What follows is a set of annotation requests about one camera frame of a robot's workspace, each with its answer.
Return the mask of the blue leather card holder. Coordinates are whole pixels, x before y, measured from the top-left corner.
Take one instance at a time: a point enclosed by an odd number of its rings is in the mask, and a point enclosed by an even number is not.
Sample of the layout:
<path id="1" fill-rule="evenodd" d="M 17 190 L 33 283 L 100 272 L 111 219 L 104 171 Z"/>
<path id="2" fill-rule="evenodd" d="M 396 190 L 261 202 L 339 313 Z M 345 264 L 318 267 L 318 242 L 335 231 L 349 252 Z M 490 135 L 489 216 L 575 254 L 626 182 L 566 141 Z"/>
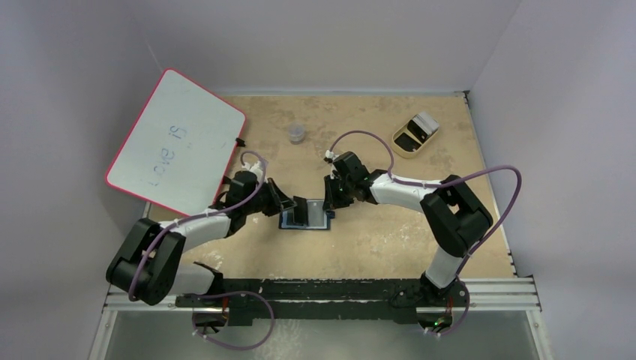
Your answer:
<path id="1" fill-rule="evenodd" d="M 280 230 L 330 230 L 335 212 L 323 208 L 323 199 L 305 199 L 299 196 L 292 199 L 295 207 L 280 213 Z"/>

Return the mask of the black credit card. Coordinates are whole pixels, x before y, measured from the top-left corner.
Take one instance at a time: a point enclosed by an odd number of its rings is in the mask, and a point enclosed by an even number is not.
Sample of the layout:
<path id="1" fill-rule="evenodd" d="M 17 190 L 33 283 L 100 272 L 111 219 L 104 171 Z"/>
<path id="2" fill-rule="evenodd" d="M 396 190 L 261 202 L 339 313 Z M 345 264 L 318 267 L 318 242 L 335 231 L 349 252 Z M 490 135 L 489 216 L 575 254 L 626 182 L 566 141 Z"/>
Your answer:
<path id="1" fill-rule="evenodd" d="M 330 227 L 330 219 L 323 210 L 322 199 L 308 199 L 308 214 L 309 214 L 309 230 L 328 230 Z"/>

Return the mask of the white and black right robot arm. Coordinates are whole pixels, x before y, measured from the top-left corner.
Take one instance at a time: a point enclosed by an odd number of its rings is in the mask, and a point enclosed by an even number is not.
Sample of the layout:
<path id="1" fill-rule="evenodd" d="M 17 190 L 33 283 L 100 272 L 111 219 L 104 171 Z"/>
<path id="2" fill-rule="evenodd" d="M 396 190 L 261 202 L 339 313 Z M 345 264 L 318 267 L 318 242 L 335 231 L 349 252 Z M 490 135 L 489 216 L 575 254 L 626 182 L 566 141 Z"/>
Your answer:
<path id="1" fill-rule="evenodd" d="M 340 155 L 327 151 L 324 160 L 331 165 L 330 175 L 324 178 L 325 210 L 359 201 L 399 206 L 425 216 L 438 248 L 421 276 L 421 295 L 430 305 L 446 300 L 470 248 L 494 224 L 468 185 L 456 175 L 442 181 L 418 181 L 394 178 L 382 169 L 370 172 L 351 151 Z"/>

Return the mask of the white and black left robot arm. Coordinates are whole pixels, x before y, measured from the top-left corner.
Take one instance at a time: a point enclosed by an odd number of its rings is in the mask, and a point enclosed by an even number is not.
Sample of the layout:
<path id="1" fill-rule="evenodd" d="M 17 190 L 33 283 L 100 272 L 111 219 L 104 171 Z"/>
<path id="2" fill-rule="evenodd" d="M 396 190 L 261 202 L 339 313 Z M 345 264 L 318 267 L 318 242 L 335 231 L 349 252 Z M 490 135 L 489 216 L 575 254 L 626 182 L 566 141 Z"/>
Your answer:
<path id="1" fill-rule="evenodd" d="M 107 267 L 106 281 L 127 292 L 132 302 L 156 305 L 169 294 L 193 293 L 206 307 L 219 304 L 224 287 L 215 278 L 221 273 L 200 263 L 183 265 L 183 253 L 236 234 L 250 215 L 271 217 L 298 205 L 265 177 L 260 162 L 224 177 L 223 183 L 227 190 L 198 214 L 172 221 L 138 220 Z"/>

